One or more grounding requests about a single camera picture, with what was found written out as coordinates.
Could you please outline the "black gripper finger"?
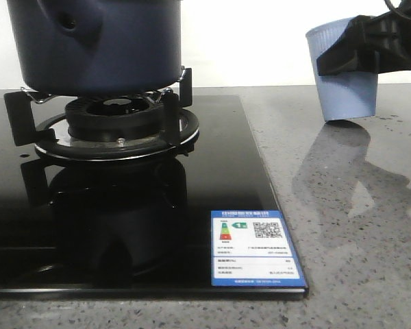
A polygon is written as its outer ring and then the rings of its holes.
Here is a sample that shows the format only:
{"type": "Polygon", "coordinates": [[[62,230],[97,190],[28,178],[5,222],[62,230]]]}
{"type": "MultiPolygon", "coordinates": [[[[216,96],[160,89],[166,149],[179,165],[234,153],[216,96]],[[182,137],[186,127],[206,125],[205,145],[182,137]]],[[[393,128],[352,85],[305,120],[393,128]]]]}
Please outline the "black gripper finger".
{"type": "Polygon", "coordinates": [[[316,64],[320,76],[401,71],[403,46],[398,20],[384,15],[356,16],[316,64]]]}

